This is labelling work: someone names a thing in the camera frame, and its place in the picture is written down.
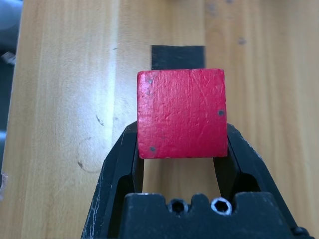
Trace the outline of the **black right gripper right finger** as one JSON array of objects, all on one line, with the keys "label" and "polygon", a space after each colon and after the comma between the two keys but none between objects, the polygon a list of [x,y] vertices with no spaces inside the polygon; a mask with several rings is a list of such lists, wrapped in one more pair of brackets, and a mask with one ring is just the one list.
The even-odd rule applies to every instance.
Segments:
[{"label": "black right gripper right finger", "polygon": [[296,221],[261,156],[234,125],[227,125],[227,136],[227,156],[214,158],[221,196],[232,201],[239,192],[269,192],[274,196],[289,228],[296,228]]}]

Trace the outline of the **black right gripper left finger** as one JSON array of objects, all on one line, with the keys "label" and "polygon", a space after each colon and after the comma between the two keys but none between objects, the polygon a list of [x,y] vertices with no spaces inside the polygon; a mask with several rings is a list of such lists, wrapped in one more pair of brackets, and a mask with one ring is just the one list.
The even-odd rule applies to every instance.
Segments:
[{"label": "black right gripper left finger", "polygon": [[117,239],[124,198],[143,188],[144,160],[139,157],[137,122],[128,125],[105,158],[82,239]]}]

